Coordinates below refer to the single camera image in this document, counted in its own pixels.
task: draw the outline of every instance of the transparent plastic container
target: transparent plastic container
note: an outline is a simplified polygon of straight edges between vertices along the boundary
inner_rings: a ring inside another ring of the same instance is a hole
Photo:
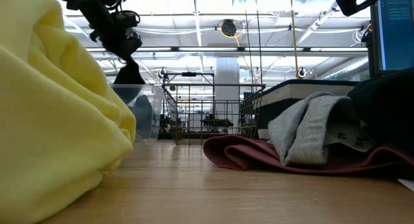
[[[164,92],[154,85],[112,85],[136,118],[135,141],[157,140]]]

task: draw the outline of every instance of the gray towel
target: gray towel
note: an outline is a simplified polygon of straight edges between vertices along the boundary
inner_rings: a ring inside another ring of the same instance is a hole
[[[297,102],[268,124],[270,138],[283,165],[327,162],[328,149],[323,143],[334,107],[341,121],[358,121],[350,98],[319,92]]]

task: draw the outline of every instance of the fluorescent light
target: fluorescent light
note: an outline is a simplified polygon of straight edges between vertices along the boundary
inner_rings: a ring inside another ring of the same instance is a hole
[[[217,51],[217,52],[235,52],[236,47],[179,47],[179,51],[183,52],[204,52],[204,51]]]
[[[88,52],[107,52],[104,48],[86,48]],[[170,47],[142,47],[136,50],[137,52],[155,52],[155,51],[171,51]]]
[[[138,48],[137,52],[153,52],[153,51],[170,51],[170,47],[142,47]]]
[[[86,48],[88,52],[106,52],[104,48]]]
[[[367,48],[311,48],[311,52],[367,52]]]
[[[250,48],[246,48],[246,50],[249,51],[262,51],[262,52],[294,52],[295,48],[292,47],[263,47],[263,48],[259,48],[259,47],[250,47]],[[296,48],[297,51],[303,51],[303,48]]]

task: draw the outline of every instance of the white label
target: white label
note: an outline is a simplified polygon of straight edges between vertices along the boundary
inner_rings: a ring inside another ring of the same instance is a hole
[[[360,152],[367,152],[376,146],[376,141],[360,126],[343,122],[333,124],[326,132],[324,145],[333,143],[342,143]]]

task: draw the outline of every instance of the white pillar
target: white pillar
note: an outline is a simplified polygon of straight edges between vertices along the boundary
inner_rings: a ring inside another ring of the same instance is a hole
[[[239,83],[239,63],[237,58],[217,58],[215,66],[215,83],[217,84],[238,84]],[[240,87],[215,87],[215,114],[216,118],[228,119],[233,123],[233,131],[228,129],[228,133],[236,134],[237,125],[239,122],[239,100]]]

